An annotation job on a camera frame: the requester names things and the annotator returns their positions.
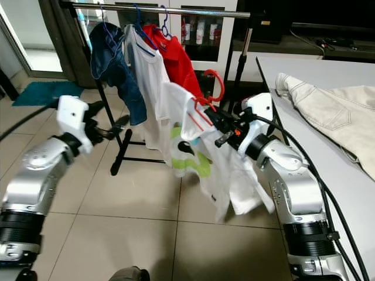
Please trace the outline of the red shirt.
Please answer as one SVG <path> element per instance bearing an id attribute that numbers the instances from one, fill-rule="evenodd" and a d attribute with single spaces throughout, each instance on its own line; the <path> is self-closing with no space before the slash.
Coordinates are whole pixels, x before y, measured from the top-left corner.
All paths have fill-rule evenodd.
<path id="1" fill-rule="evenodd" d="M 155 25 L 147 25 L 142 29 L 160 51 L 169 81 L 181 86 L 195 96 L 201 95 L 202 92 L 191 59 L 177 38 L 167 39 Z M 161 105 L 161 95 L 160 93 L 158 105 Z"/>

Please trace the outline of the red plastic hanger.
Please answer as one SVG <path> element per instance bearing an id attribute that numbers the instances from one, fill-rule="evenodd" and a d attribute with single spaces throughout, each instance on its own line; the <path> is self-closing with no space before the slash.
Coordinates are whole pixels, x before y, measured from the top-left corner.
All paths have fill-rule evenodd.
<path id="1" fill-rule="evenodd" d="M 222 101 L 223 96 L 226 92 L 226 86 L 223 82 L 223 79 L 219 76 L 216 70 L 208 69 L 203 70 L 201 73 L 201 77 L 208 77 L 214 78 L 218 85 L 220 86 L 220 94 L 218 97 L 214 96 L 204 96 L 204 94 L 192 97 L 191 100 L 193 101 L 193 107 L 188 107 L 188 111 L 186 112 L 186 116 L 189 118 L 190 123 L 194 124 L 199 128 L 199 114 L 203 114 L 204 108 L 206 107 L 215 107 L 218 109 L 217 102 Z"/>

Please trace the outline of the white framed glass door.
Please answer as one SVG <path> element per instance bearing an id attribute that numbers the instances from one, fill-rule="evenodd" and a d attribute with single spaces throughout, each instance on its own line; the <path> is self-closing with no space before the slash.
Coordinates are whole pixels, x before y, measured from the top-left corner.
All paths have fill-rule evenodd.
<path id="1" fill-rule="evenodd" d="M 62 73 L 38 0 L 0 0 L 11 38 L 31 71 Z"/>

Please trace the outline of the metal clothes rack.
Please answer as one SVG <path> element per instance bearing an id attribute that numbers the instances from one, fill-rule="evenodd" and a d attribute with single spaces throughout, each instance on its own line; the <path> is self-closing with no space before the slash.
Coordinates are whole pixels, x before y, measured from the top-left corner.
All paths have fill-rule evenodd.
<path id="1" fill-rule="evenodd" d="M 95 3 L 86 3 L 86 2 L 77 2 L 77 0 L 65 0 L 66 2 L 72 5 L 72 9 L 74 10 L 71 12 L 73 14 L 73 18 L 80 19 L 78 16 L 77 10 L 100 10 L 101 4 Z M 103 8 L 107 11 L 133 11 L 136 13 L 135 8 L 133 6 L 127 4 L 102 4 Z M 161 7 L 148 7 L 148 6 L 138 6 L 140 10 L 140 14 L 142 13 L 160 13 L 164 14 L 164 10 Z M 238 67 L 236 68 L 237 72 L 234 78 L 234 90 L 238 88 L 238 85 L 241 80 L 242 73 L 244 71 L 244 65 L 247 61 L 247 51 L 249 48 L 249 43 L 251 43 L 252 34 L 254 31 L 254 26 L 257 25 L 258 19 L 260 18 L 259 13 L 251 13 L 251 12 L 237 12 L 237 11 L 227 11 L 227 10 L 218 10 L 215 7 L 211 7 L 210 9 L 193 9 L 193 8 L 169 8 L 166 7 L 167 11 L 169 11 L 169 16 L 172 15 L 180 15 L 180 16 L 198 16 L 198 17 L 221 17 L 221 18 L 233 18 L 233 19 L 246 19 L 247 26 L 246 26 L 246 37 L 243 41 L 243 47 L 240 54 Z M 155 159 L 144 159 L 138 157 L 127 157 L 126 152 L 128 150 L 129 145 L 145 145 L 145 142 L 134 142 L 131 140 L 133 136 L 133 129 L 131 126 L 128 128 L 124 128 L 124 138 L 117 137 L 116 141 L 118 142 L 118 155 L 115 157 L 114 162 L 112 163 L 110 172 L 112 176 L 117 176 L 118 172 L 120 172 L 120 167 L 123 161 L 133 161 L 133 162 L 145 162 L 145 163 L 163 163 L 163 160 L 155 160 Z"/>

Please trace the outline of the white glass-door cabinet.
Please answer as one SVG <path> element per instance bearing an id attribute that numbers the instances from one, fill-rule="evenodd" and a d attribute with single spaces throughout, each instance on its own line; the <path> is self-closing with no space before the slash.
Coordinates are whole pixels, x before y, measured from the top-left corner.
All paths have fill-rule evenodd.
<path id="1" fill-rule="evenodd" d="M 136 2 L 138 6 L 169 8 L 206 9 L 235 11 L 237 0 L 102 0 L 105 4 L 127 4 Z M 164 15 L 142 13 L 142 25 L 155 24 L 161 27 Z M 198 17 L 172 15 L 168 21 L 169 32 L 178 38 L 191 59 L 199 86 L 205 94 L 217 95 L 220 86 L 214 78 L 201 77 L 203 70 L 216 70 L 223 80 L 227 80 L 226 65 L 230 54 L 235 19 L 221 17 Z"/>

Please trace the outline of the grey robot foot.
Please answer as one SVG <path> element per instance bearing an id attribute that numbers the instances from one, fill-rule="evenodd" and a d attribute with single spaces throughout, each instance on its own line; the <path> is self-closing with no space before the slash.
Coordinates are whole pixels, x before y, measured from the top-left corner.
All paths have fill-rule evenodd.
<path id="1" fill-rule="evenodd" d="M 147 270 L 131 266 L 115 271 L 107 281 L 151 281 L 151 278 Z"/>

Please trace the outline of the white T-shirt green print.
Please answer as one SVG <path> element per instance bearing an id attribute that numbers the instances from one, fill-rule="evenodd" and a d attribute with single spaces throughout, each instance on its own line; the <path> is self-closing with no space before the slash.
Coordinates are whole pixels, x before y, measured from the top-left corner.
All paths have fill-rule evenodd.
<path id="1" fill-rule="evenodd" d="M 217 148 L 214 141 L 221 136 L 219 131 L 200 134 L 190 123 L 186 112 L 193 107 L 192 97 L 172 82 L 162 85 L 161 105 L 166 108 L 167 119 L 161 124 L 171 135 L 171 164 L 177 176 L 192 173 L 198 177 L 202 193 L 214 204 L 217 222 L 225 219 L 229 208 L 238 216 L 259 206 L 273 214 L 275 205 L 259 182 L 252 161 L 229 144 Z"/>

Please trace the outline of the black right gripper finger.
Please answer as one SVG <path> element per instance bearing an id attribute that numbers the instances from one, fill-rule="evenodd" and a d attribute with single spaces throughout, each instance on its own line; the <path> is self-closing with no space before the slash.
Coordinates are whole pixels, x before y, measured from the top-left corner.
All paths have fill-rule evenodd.
<path id="1" fill-rule="evenodd" d="M 199 114 L 199 129 L 200 134 L 211 133 L 217 131 L 214 122 L 206 114 Z"/>
<path id="2" fill-rule="evenodd" d="M 204 108 L 203 112 L 211 121 L 213 126 L 222 126 L 222 124 L 226 122 L 226 117 L 223 115 L 223 111 L 221 109 L 206 107 Z"/>

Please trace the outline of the navy blue garment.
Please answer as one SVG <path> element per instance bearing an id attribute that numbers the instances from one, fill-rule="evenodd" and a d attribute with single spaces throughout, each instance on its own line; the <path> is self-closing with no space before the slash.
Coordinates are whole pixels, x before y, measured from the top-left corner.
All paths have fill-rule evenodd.
<path id="1" fill-rule="evenodd" d="M 124 60 L 124 32 L 109 22 L 99 22 L 89 33 L 91 74 L 96 80 L 116 87 L 128 107 L 133 126 L 147 120 L 146 105 L 134 76 Z"/>

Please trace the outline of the plain white T-shirt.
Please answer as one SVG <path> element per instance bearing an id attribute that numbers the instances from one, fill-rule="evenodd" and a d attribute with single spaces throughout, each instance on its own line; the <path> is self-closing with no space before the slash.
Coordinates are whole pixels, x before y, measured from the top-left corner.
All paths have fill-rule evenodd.
<path id="1" fill-rule="evenodd" d="M 143 137 L 145 147 L 158 150 L 166 165 L 171 167 L 171 135 L 169 129 L 161 124 L 161 120 L 166 119 L 165 110 L 157 104 L 163 83 L 169 82 L 163 58 L 158 49 L 143 40 L 134 25 L 128 25 L 124 32 L 126 62 L 131 66 L 146 106 L 146 121 L 137 125 L 135 131 Z"/>

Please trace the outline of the teal floor mat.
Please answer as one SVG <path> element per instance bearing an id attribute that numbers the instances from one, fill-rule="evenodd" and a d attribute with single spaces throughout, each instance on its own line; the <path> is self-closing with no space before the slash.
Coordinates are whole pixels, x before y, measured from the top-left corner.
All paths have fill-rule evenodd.
<path id="1" fill-rule="evenodd" d="M 31 82 L 13 102 L 14 107 L 47 105 L 62 95 L 80 97 L 83 88 L 70 81 Z"/>

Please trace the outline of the dark grey curtain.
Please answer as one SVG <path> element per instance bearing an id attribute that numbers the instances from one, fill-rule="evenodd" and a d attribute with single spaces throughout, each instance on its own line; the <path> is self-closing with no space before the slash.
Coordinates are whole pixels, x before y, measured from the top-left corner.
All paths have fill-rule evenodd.
<path id="1" fill-rule="evenodd" d="M 94 88 L 96 81 L 91 77 L 89 62 L 86 57 L 85 41 L 82 38 L 79 24 L 73 18 L 72 5 L 65 0 L 53 0 L 60 37 L 64 41 L 66 72 L 83 88 Z"/>

